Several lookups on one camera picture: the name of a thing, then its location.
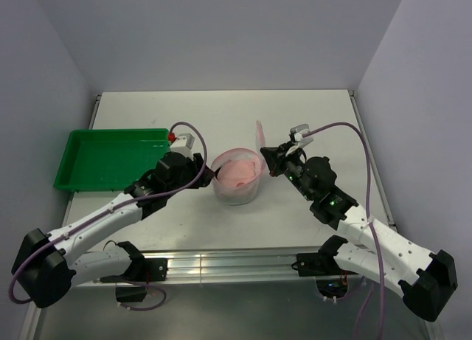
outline plastic bowl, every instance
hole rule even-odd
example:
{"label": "plastic bowl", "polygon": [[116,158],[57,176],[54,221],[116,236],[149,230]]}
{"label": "plastic bowl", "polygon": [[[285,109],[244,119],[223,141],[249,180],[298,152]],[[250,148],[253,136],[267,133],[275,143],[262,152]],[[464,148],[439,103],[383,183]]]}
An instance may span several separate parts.
{"label": "plastic bowl", "polygon": [[234,148],[219,155],[212,163],[211,170],[216,171],[227,161],[250,159],[256,164],[256,176],[251,181],[239,187],[225,187],[216,178],[212,180],[213,190],[219,201],[227,205],[243,205],[252,201],[257,194],[259,180],[263,171],[263,163],[253,150]]}

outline translucent container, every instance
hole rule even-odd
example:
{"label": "translucent container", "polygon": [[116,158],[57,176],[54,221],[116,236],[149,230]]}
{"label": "translucent container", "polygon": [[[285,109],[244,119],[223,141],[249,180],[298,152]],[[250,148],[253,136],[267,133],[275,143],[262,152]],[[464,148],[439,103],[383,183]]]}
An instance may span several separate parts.
{"label": "translucent container", "polygon": [[[260,122],[256,123],[256,148],[266,145],[263,128]],[[266,167],[266,161],[260,153],[256,153],[248,148],[233,148],[219,155],[212,163],[211,170],[216,171],[228,161],[250,160],[255,163],[255,177],[238,187],[225,187],[216,178],[212,180],[213,191],[219,201],[227,205],[243,205],[252,201],[257,194],[260,177]]]}

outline wall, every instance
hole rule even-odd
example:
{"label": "wall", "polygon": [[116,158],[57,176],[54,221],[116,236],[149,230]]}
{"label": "wall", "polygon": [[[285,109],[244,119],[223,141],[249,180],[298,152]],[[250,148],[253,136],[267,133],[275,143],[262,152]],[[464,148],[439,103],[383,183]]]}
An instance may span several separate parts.
{"label": "wall", "polygon": [[18,338],[27,309],[7,297],[14,257],[31,229],[61,222],[67,194],[52,182],[69,132],[86,126],[93,101],[36,0],[0,0],[0,31],[0,328],[8,340]]}
{"label": "wall", "polygon": [[354,89],[400,0],[38,0],[96,91]]}
{"label": "wall", "polygon": [[403,0],[357,95],[400,231],[456,260],[447,339],[472,331],[471,1]]}

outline red cap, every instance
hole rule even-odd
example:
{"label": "red cap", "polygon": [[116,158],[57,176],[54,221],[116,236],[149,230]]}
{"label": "red cap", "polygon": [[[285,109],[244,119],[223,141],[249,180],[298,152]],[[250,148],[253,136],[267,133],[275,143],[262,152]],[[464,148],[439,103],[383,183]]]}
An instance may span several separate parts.
{"label": "red cap", "polygon": [[174,141],[176,140],[176,135],[175,135],[173,132],[169,132],[169,134],[167,135],[167,139],[168,139],[171,143],[174,143]]}

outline robotic arm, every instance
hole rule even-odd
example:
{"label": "robotic arm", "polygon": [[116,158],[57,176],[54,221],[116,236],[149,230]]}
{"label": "robotic arm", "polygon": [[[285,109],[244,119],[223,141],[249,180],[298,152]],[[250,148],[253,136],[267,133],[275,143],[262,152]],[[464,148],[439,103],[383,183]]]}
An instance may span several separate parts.
{"label": "robotic arm", "polygon": [[372,223],[381,246],[385,286],[401,296],[413,313],[433,322],[457,288],[453,257],[443,250],[435,254],[417,246],[374,218],[367,220],[366,210],[335,185],[337,175],[329,158],[306,158],[303,147],[313,140],[306,135],[308,131],[307,125],[293,128],[289,142],[260,152],[271,176],[284,175],[312,203],[310,211],[320,222],[349,236],[355,244],[334,235],[318,253],[298,254],[293,268],[301,277],[345,270],[378,282]]}
{"label": "robotic arm", "polygon": [[[209,185],[214,173],[200,153],[192,155],[193,142],[194,137],[188,133],[177,137],[154,169],[90,215],[47,235],[35,229],[25,236],[12,274],[39,308],[56,303],[71,287],[99,277],[144,278],[145,259],[129,242],[106,251],[84,253],[116,231],[165,207],[173,192]],[[29,301],[15,299],[13,286],[10,298],[17,303]]]}

